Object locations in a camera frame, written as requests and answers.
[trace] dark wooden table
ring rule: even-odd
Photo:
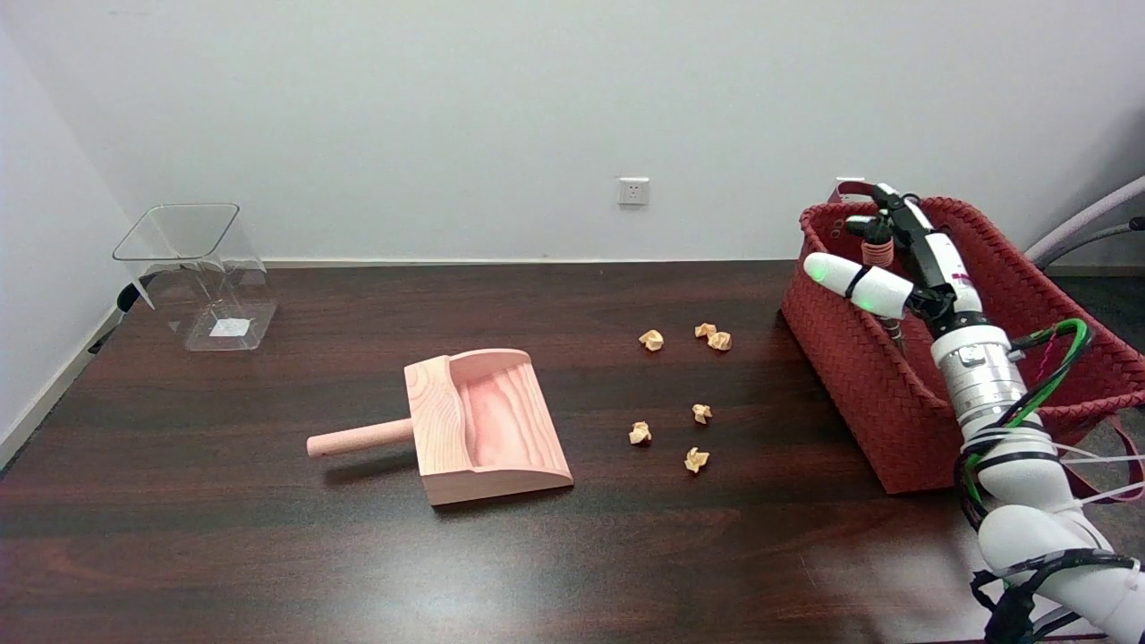
[[[979,637],[970,529],[883,494],[776,316],[791,270],[275,270],[251,353],[188,353],[136,306],[0,482],[0,641]],[[408,415],[405,364],[499,346],[532,354],[576,487],[434,509],[412,449],[306,458]]]

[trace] dustpan handle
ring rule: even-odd
[[[333,456],[334,454],[346,454],[379,447],[393,442],[406,442],[413,440],[413,421],[403,418],[381,423],[380,425],[368,425],[330,434],[322,434],[306,439],[306,453],[308,456]]]

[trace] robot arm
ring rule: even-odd
[[[1011,360],[1009,337],[984,314],[954,243],[931,226],[915,197],[884,183],[875,186],[871,196],[879,217],[852,218],[847,229],[861,233],[875,220],[889,225],[913,282],[827,253],[810,254],[804,270],[877,315],[902,319],[906,311],[914,313],[934,338],[931,358],[942,372],[965,439],[955,486],[992,570],[972,584],[976,597],[994,613],[986,641],[1034,642],[1081,615],[1121,644],[1145,644],[1140,563],[1114,555],[1074,498],[1037,416],[1037,392],[1027,391]],[[977,485],[1001,506],[987,511],[968,494],[964,477],[971,470]],[[1010,587],[993,605],[978,587],[996,579]],[[1066,608],[1044,628],[1028,621],[1034,592]]]

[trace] wall baseboard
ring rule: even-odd
[[[1050,277],[1140,277],[1145,266],[1050,266],[1045,269]]]
[[[491,266],[505,264],[660,264],[660,262],[693,262],[693,261],[790,261],[795,259],[775,258],[692,258],[692,259],[600,259],[600,258],[463,258],[463,259],[306,259],[306,258],[271,258],[263,259],[262,264],[267,268],[368,268],[373,266]]]
[[[31,438],[35,429],[40,426],[40,423],[44,422],[44,418],[52,411],[56,402],[60,402],[64,392],[79,377],[84,368],[87,367],[87,363],[95,358],[87,352],[88,347],[95,344],[95,340],[103,337],[104,333],[113,329],[121,319],[123,313],[118,308],[112,307],[100,327],[96,328],[84,344],[76,348],[72,359],[56,371],[55,376],[44,385],[44,388],[40,390],[35,399],[24,408],[24,413],[8,427],[3,437],[0,438],[0,474],[2,474],[3,470],[13,461],[13,457],[19,453],[21,447],[27,442],[27,439]]]

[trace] clear acrylic box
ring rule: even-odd
[[[119,242],[140,297],[188,351],[253,350],[277,303],[235,204],[165,204]]]

